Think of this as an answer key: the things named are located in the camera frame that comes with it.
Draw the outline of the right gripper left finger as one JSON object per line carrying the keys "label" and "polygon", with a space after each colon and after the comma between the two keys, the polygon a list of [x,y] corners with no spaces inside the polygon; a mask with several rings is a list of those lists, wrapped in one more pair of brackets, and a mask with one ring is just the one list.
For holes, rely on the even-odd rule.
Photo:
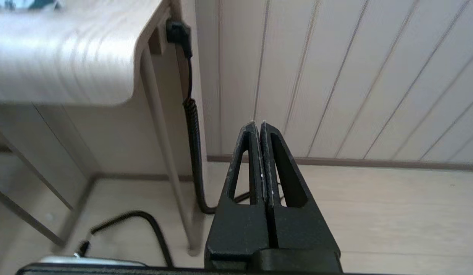
{"label": "right gripper left finger", "polygon": [[[241,162],[248,153],[249,205],[234,201]],[[225,183],[204,251],[204,266],[210,270],[247,270],[256,252],[268,248],[269,234],[259,132],[254,122],[245,124],[238,135]]]}

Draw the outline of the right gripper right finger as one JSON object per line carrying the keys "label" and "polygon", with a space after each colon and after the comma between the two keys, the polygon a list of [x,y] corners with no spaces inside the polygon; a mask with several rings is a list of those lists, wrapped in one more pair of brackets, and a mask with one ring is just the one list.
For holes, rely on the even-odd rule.
{"label": "right gripper right finger", "polygon": [[342,270],[341,251],[280,131],[263,122],[269,247],[261,270]]}

